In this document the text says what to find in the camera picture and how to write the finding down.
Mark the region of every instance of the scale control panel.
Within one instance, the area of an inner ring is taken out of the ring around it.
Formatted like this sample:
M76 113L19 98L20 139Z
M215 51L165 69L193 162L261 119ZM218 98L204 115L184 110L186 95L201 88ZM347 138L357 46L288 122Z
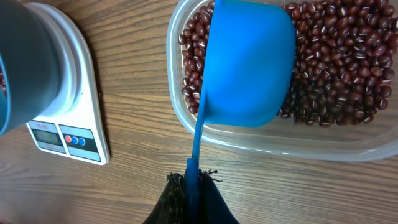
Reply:
M40 149L61 153L64 154L63 156L75 159L101 162L91 130L41 121L29 121L28 125Z

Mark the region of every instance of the kitchen scale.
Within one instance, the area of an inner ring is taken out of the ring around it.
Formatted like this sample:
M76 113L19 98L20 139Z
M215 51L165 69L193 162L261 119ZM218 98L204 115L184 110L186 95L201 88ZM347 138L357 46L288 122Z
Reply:
M44 152L103 165L109 151L101 122L90 50L68 16L40 3L25 7L45 27L60 62L57 96L40 116L27 123L36 146Z

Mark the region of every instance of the blue scoop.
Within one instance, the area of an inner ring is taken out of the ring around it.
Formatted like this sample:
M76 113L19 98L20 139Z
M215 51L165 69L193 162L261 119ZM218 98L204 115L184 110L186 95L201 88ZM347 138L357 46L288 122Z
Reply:
M185 195L195 218L203 125L260 127L272 120L287 94L295 57L289 15L277 6L216 0L206 50L203 86Z

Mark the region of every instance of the plastic container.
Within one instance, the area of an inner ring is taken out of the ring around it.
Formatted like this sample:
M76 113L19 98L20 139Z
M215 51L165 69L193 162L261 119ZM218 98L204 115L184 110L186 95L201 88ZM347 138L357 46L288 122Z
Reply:
M209 1L181 0L177 5L167 33L167 71L169 89L175 114L181 123L193 133L196 117L189 113L181 94L183 64L182 46L178 35L185 24ZM267 4L286 5L290 0L262 0ZM398 10L398 1L390 1ZM378 111L370 124L321 128L317 125L294 124L293 119L275 117L261 128L205 125L203 140L220 146L236 149L278 154L307 159L331 161L370 161L398 154L398 54L394 56L393 70L397 75L392 80L392 96L388 108Z
M0 135L37 117L58 93L54 46L40 21L16 0L0 3L0 65L7 98L0 94Z

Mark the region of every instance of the wooden floor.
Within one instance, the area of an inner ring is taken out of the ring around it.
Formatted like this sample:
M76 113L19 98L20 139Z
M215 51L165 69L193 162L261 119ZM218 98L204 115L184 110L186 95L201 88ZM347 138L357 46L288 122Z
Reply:
M142 223L193 136L169 97L165 36L177 0L41 0L81 27L98 67L112 158L105 166L35 148L25 126L0 138L0 220ZM341 163L203 144L201 168L241 223L398 223L398 157Z

